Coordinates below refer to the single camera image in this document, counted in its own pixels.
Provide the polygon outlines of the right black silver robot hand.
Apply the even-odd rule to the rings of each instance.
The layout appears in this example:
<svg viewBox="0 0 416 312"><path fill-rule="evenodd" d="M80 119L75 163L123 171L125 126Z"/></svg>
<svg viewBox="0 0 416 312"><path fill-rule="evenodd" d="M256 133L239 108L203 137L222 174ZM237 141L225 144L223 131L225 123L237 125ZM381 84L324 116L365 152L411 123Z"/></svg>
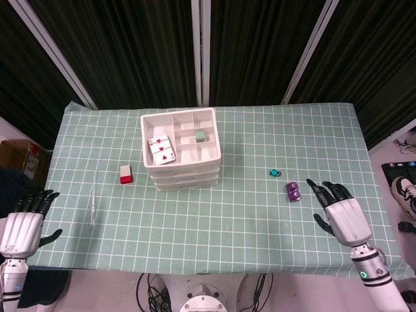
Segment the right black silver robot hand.
<svg viewBox="0 0 416 312"><path fill-rule="evenodd" d="M367 244L372 230L365 214L348 189L339 183L324 181L317 185L311 179L306 180L326 215L313 215L315 222L326 233L334 236L343 246L356 248Z"/></svg>

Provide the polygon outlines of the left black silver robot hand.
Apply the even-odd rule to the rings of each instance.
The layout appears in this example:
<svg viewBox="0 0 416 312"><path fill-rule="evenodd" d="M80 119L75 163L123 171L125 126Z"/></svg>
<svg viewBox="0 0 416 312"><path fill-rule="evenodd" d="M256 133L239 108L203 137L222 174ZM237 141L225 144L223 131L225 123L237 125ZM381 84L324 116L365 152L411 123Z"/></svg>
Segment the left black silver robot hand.
<svg viewBox="0 0 416 312"><path fill-rule="evenodd" d="M62 235L61 229L43 237L42 228L52 203L59 196L59 192L49 189L30 193L18 200L6 217L0 255L5 259L28 259L39 248L57 240Z"/></svg>

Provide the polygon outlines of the clear plastic drawer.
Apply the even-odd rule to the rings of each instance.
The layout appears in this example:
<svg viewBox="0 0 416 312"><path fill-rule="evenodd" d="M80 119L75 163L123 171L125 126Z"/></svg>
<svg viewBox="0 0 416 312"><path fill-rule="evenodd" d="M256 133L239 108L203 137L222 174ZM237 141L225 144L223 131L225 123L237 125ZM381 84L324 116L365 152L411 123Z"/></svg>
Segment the clear plastic drawer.
<svg viewBox="0 0 416 312"><path fill-rule="evenodd" d="M197 168L196 170L188 170L188 171L182 171L177 172L174 170L169 170L165 172L151 172L149 173L150 177L152 179L165 179L169 177L188 177L188 176L197 176L202 174L210 174L210 173L217 173L220 171L220 168L207 168L206 170L204 168Z"/></svg>
<svg viewBox="0 0 416 312"><path fill-rule="evenodd" d="M161 186L161 185L182 185L182 184L187 184L187 183L191 183L191 184L198 184L198 183L202 183L205 181L217 181L218 180L218 176L214 176L214 177L208 177L208 178L203 178L203 179L173 179L173 180L160 180L160 181L154 181L154 184L157 186Z"/></svg>
<svg viewBox="0 0 416 312"><path fill-rule="evenodd" d="M168 192L168 191L177 191L177 190L190 190L190 189L206 189L214 187L215 185L205 184L205 185L160 185L155 186L158 191Z"/></svg>

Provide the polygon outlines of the grey round robot base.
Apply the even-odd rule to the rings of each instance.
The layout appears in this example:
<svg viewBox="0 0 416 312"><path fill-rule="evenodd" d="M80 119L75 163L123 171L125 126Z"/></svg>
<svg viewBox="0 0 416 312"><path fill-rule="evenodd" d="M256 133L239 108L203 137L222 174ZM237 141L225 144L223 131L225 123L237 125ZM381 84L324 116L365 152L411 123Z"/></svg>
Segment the grey round robot base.
<svg viewBox="0 0 416 312"><path fill-rule="evenodd" d="M186 291L179 312L229 312L224 294L215 286L201 283Z"/></svg>

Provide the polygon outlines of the brown cardboard box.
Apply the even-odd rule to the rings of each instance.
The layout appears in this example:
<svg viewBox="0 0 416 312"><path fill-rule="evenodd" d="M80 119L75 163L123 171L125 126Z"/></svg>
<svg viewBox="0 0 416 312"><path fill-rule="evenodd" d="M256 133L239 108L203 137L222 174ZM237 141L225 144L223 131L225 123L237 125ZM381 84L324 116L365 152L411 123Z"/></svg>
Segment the brown cardboard box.
<svg viewBox="0 0 416 312"><path fill-rule="evenodd" d="M0 142L0 166L16 169L39 186L46 183L50 162L50 154L30 140Z"/></svg>

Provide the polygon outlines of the white drawer organizer box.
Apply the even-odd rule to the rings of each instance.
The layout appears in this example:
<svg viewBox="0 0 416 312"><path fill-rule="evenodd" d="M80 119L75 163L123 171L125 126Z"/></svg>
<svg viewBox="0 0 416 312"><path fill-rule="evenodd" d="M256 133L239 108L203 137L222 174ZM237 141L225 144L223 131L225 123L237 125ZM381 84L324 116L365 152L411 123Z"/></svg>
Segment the white drawer organizer box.
<svg viewBox="0 0 416 312"><path fill-rule="evenodd" d="M216 114L213 108L181 110L147 114L140 117L142 130L143 163L148 174L151 172L177 172L196 170L197 168L218 168L222 160ZM196 143L195 132L204 130L206 141ZM159 135L168 135L176 160L164 165L156 165L148 146L148 140ZM218 176L217 173L194 175L188 177L169 177L165 179L152 179L154 181L173 179L203 179ZM217 185L217 181L205 181L198 184L182 185Z"/></svg>

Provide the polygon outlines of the white black sneaker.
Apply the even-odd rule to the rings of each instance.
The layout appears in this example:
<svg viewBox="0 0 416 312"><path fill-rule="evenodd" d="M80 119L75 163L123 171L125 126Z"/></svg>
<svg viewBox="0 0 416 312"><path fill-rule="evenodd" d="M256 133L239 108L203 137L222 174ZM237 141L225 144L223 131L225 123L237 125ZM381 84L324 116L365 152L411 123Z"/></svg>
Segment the white black sneaker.
<svg viewBox="0 0 416 312"><path fill-rule="evenodd" d="M406 215L416 220L416 186L405 177L397 177L391 185L391 192Z"/></svg>

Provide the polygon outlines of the purple toy brick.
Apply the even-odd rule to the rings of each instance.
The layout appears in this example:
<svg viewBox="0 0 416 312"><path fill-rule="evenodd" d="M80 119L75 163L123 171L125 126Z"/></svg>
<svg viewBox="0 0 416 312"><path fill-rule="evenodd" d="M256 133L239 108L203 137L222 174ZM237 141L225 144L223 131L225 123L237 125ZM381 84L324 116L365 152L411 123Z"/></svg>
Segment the purple toy brick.
<svg viewBox="0 0 416 312"><path fill-rule="evenodd" d="M290 183L287 183L285 185L285 188L287 192L287 197L290 202L297 202L300 200L301 195L300 195L298 183L292 181Z"/></svg>

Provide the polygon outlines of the black device with coloured buttons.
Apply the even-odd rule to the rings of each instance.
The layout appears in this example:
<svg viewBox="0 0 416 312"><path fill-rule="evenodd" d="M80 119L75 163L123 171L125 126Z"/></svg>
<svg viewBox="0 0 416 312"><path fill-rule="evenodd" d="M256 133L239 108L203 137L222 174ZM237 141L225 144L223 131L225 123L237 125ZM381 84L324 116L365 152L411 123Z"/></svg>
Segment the black device with coloured buttons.
<svg viewBox="0 0 416 312"><path fill-rule="evenodd" d="M389 185L390 193L393 193L393 180L397 177L405 177L416 185L416 161L388 162L381 165L383 174Z"/></svg>

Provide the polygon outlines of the white shoes pair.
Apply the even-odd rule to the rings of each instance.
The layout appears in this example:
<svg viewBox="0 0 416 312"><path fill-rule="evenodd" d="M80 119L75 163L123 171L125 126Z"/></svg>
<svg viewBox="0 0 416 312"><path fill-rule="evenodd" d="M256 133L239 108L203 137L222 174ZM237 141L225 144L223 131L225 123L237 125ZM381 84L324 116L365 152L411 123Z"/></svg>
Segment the white shoes pair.
<svg viewBox="0 0 416 312"><path fill-rule="evenodd" d="M400 141L398 139L393 141L393 144L398 148L399 152L403 155L416 154L416 146L409 145L406 141Z"/></svg>

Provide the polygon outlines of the red and white block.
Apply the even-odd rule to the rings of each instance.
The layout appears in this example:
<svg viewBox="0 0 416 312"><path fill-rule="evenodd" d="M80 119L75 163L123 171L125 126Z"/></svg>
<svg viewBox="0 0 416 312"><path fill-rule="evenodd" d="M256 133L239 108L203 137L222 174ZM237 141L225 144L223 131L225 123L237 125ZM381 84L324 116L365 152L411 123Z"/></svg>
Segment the red and white block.
<svg viewBox="0 0 416 312"><path fill-rule="evenodd" d="M122 185L129 184L134 181L133 173L130 165L123 165L120 167L120 183Z"/></svg>

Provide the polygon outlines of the green checked tablecloth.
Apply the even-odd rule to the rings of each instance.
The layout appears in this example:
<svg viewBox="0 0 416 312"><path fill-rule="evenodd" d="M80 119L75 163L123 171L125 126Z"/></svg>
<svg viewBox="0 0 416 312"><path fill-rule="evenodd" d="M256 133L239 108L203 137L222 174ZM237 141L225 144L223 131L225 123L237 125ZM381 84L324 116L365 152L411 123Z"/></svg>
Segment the green checked tablecloth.
<svg viewBox="0 0 416 312"><path fill-rule="evenodd" d="M216 109L222 152L211 188L158 191L143 163L143 110L90 110L70 103L46 187L60 193L43 231L62 235L31 265L205 274L294 272L355 278L350 251L314 221L323 210L306 183L330 181L355 196L395 279L414 277L400 253L350 103ZM120 183L130 165L134 181ZM281 172L269 175L270 169ZM90 192L96 181L96 219ZM290 202L285 185L301 198Z"/></svg>

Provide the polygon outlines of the black pleated curtain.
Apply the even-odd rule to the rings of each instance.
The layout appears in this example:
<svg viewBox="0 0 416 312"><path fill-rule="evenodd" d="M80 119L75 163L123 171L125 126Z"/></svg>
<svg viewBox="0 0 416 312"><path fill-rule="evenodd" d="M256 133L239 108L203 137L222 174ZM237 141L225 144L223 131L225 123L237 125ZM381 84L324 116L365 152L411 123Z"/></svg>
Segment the black pleated curtain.
<svg viewBox="0 0 416 312"><path fill-rule="evenodd" d="M280 104L325 2L211 0L209 104Z"/></svg>
<svg viewBox="0 0 416 312"><path fill-rule="evenodd" d="M416 119L416 0L340 0L291 103L354 106L368 149Z"/></svg>
<svg viewBox="0 0 416 312"><path fill-rule="evenodd" d="M8 0L0 0L0 117L51 150L71 101L81 100Z"/></svg>
<svg viewBox="0 0 416 312"><path fill-rule="evenodd" d="M191 0L28 0L99 109L196 107Z"/></svg>

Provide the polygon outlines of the hearts playing cards stack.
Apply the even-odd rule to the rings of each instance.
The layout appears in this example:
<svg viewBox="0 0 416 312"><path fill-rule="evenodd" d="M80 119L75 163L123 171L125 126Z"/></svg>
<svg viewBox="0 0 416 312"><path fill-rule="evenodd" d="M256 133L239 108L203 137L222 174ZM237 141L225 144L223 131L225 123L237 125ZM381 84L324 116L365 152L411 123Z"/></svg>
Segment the hearts playing cards stack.
<svg viewBox="0 0 416 312"><path fill-rule="evenodd" d="M148 146L156 165L164 165L176 160L168 135L163 134L149 139Z"/></svg>

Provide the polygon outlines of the white metal frame post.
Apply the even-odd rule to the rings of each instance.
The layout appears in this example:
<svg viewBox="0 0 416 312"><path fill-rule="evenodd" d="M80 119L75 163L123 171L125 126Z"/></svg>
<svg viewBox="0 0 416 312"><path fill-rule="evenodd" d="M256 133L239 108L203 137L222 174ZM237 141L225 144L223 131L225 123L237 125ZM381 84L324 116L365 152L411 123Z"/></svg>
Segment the white metal frame post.
<svg viewBox="0 0 416 312"><path fill-rule="evenodd" d="M209 106L211 73L211 0L190 0L196 99Z"/></svg>
<svg viewBox="0 0 416 312"><path fill-rule="evenodd" d="M16 14L30 30L36 41L41 45L58 71L65 78L72 90L77 94L82 104L92 110L98 110L98 106L87 92L80 78L63 55L56 41L50 35L36 12L27 0L7 0Z"/></svg>
<svg viewBox="0 0 416 312"><path fill-rule="evenodd" d="M381 142L379 142L375 147L371 148L369 150L369 155L372 155L376 152L378 152L380 149L382 149L384 146L388 145L389 143L392 143L394 140L401 137L403 134L407 133L411 129L416 127L416 118L413 119L411 122L407 123L405 126L401 127L400 129L392 132L390 135L388 135L385 139L383 139Z"/></svg>
<svg viewBox="0 0 416 312"><path fill-rule="evenodd" d="M288 87L281 100L281 105L288 105L296 87L298 86L309 62L315 53L315 50L324 35L329 22L338 7L340 0L326 0L324 6L318 16L318 19L313 27L313 30L308 38L308 41L304 47L298 64L294 70Z"/></svg>

